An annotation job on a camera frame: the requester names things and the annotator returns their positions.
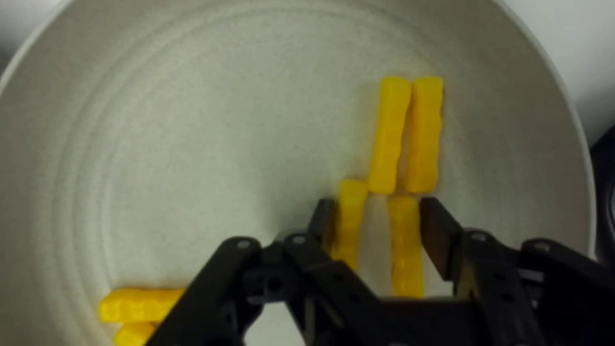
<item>white plate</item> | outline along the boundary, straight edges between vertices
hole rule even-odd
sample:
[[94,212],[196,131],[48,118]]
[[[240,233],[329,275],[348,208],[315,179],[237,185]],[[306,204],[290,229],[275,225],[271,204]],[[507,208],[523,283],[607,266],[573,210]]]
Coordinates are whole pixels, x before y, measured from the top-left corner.
[[[579,125],[488,0],[79,0],[4,81],[0,345],[108,346],[112,287],[187,285],[225,237],[304,227],[365,175],[390,73],[446,79],[438,197],[461,223],[590,248]],[[363,260],[379,287],[386,254]]]

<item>yellow block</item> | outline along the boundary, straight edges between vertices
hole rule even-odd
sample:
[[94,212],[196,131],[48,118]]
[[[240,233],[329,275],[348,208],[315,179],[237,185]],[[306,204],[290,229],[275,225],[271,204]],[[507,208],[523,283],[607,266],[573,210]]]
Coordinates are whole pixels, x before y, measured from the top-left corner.
[[425,277],[419,200],[413,197],[390,197],[388,220],[394,295],[421,298],[425,295]]
[[396,191],[398,162],[402,154],[404,123],[411,87],[404,77],[386,77],[381,83],[381,104],[367,185],[371,193]]
[[115,346],[144,346],[154,335],[152,323],[123,325],[115,335]]
[[335,235],[331,241],[331,258],[346,262],[354,271],[360,264],[360,233],[363,223],[365,200],[365,181],[344,179],[340,183],[338,212]]
[[98,304],[104,323],[156,323],[163,321],[185,291],[119,289]]
[[404,189],[427,195],[438,185],[444,81],[423,77],[411,85],[409,143]]

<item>screw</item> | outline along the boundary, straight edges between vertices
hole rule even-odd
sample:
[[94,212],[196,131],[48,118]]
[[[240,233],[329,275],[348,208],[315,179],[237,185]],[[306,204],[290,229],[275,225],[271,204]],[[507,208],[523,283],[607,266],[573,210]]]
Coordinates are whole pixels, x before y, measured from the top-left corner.
[[550,250],[552,250],[552,246],[550,246],[548,243],[536,243],[534,248],[536,248],[538,252],[550,252]]
[[250,248],[250,243],[248,241],[240,241],[240,243],[237,243],[237,248],[246,250],[246,248]]
[[306,245],[306,237],[304,235],[292,237],[292,245]]
[[484,233],[473,233],[471,239],[477,241],[477,243],[486,243],[486,235]]

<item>white surface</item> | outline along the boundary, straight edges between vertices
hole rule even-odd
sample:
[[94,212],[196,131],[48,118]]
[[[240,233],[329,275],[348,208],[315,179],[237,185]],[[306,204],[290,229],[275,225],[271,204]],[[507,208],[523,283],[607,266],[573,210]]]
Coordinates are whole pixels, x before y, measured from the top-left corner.
[[[365,175],[390,73],[446,79],[438,197],[463,225],[588,250],[586,148],[557,83],[496,6],[456,4],[71,6],[4,79],[0,345],[108,346],[94,302],[112,287],[187,285],[225,237],[306,225]],[[363,256],[381,260],[371,212]],[[388,270],[361,273],[386,293]],[[292,331],[279,318],[254,339]]]
[[[0,70],[60,0],[0,0]],[[557,68],[588,143],[615,123],[615,2],[504,0]]]

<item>yellow food stick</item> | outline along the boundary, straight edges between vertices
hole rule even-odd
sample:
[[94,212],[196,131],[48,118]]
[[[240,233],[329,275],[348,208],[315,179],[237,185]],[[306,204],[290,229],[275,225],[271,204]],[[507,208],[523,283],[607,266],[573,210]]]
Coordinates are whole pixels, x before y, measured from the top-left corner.
[[163,321],[185,291],[119,289],[98,304],[104,323],[156,323]]
[[338,212],[335,235],[331,241],[331,258],[346,262],[354,271],[360,264],[360,233],[363,223],[365,200],[365,181],[344,179],[340,183]]
[[388,220],[394,295],[421,298],[425,295],[425,279],[419,200],[413,197],[390,197]]
[[427,195],[438,185],[442,97],[440,77],[423,77],[411,85],[408,168],[404,189],[411,195]]
[[381,104],[367,185],[371,193],[392,195],[398,179],[404,123],[411,87],[404,77],[386,77],[381,83]]
[[115,346],[146,346],[156,327],[152,323],[123,325],[115,335]]

